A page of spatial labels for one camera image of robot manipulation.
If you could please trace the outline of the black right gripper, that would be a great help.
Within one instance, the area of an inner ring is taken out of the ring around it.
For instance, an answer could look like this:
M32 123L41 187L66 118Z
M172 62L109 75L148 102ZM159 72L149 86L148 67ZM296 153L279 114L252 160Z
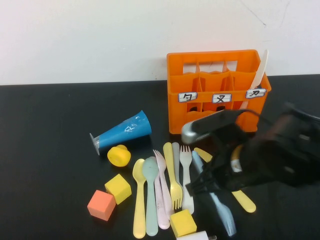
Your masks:
M242 174L234 172L231 161L233 151L248 140L247 134L235 123L223 126L212 133L216 146L212 170L200 174L196 180L186 184L186 190L191 197L204 193L221 191L237 191L245 185Z

